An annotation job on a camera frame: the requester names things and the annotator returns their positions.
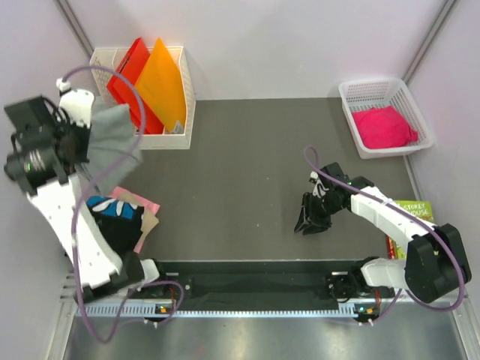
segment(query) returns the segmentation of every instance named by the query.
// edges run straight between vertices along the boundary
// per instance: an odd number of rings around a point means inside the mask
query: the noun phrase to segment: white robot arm
[[[8,155],[4,171],[46,218],[73,262],[71,221],[82,190],[74,165],[88,160],[95,97],[61,80],[57,87],[61,93],[58,107],[44,97],[5,107],[16,133],[12,136],[14,152]],[[154,260],[140,260],[133,252],[121,258],[113,251],[85,203],[79,210],[77,239],[85,302],[126,287],[140,288],[161,277]]]
[[[406,259],[367,258],[355,264],[348,276],[350,288],[354,289],[349,297],[371,293],[376,287],[394,287],[409,290],[418,299],[430,303],[457,289],[458,274],[452,262],[426,229],[432,229],[447,244],[460,266],[464,282],[471,280],[460,233],[452,225],[437,226],[419,218],[406,218],[392,208],[401,209],[371,181],[363,177],[350,180],[338,163],[325,166],[322,171],[363,194],[352,193],[312,172],[310,182],[314,183],[314,189],[303,196],[296,233],[302,231],[308,235],[326,231],[332,225],[331,215],[349,209],[394,239],[407,254]],[[364,194],[373,195],[382,202]]]

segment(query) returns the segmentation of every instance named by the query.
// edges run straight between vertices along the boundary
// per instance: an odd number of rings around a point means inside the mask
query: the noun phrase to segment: pink cloth
[[[419,139],[419,133],[393,106],[358,111],[352,115],[361,141],[369,149],[397,148]]]
[[[158,210],[160,209],[160,205],[158,205],[158,204],[156,204],[156,203],[154,203],[150,200],[147,200],[146,198],[141,197],[140,195],[136,195],[135,193],[131,193],[130,191],[128,191],[127,189],[124,189],[123,187],[117,186],[115,189],[113,189],[112,193],[110,194],[110,197],[118,198],[119,194],[122,194],[124,192],[128,192],[128,193],[132,194],[135,197],[135,199],[137,199],[140,202],[141,205],[143,205],[146,209],[153,212],[154,215],[156,215],[158,213]]]

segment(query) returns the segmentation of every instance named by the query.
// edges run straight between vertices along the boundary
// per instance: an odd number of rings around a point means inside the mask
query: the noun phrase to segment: white plastic basket
[[[353,141],[362,159],[386,158],[408,155],[434,144],[420,109],[417,107],[407,85],[401,79],[372,79],[342,82],[338,87],[342,98],[343,112],[352,131]],[[400,148],[372,149],[365,147],[357,130],[352,113],[372,107],[393,106],[418,132],[418,141]]]
[[[192,130],[194,128],[194,114],[195,114],[195,93],[190,78],[190,71],[188,70],[187,57],[183,46],[168,46],[168,51],[177,64],[181,74],[181,81],[183,83],[183,90],[185,94],[185,103],[187,105],[187,118],[185,120],[185,131],[180,134],[167,133],[164,131],[159,135],[144,135],[140,142],[140,148],[148,149],[189,149]],[[97,48],[90,59],[90,65],[102,65],[111,69],[116,69],[120,61],[127,53],[128,48]],[[106,71],[93,70],[95,83],[98,91],[105,104],[110,106],[116,105],[112,95],[107,90],[107,84],[111,79],[111,75]]]

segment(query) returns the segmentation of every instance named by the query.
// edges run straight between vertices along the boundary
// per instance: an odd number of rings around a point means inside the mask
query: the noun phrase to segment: gray fabric
[[[87,179],[96,176],[134,143],[134,127],[128,105],[107,108],[101,98],[95,99],[92,107],[91,133],[88,144],[89,163],[83,163],[77,170]],[[142,152],[136,149],[119,167],[97,184],[96,190],[109,195],[122,179],[142,162]]]

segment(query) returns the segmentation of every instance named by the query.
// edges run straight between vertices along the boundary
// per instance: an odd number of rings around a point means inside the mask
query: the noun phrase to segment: colorful book
[[[409,201],[409,200],[395,200],[403,209],[410,214],[415,215],[422,220],[434,222],[434,213],[432,212],[432,205],[429,201]],[[407,249],[402,249],[395,241],[387,236],[387,251],[389,259],[406,259]]]

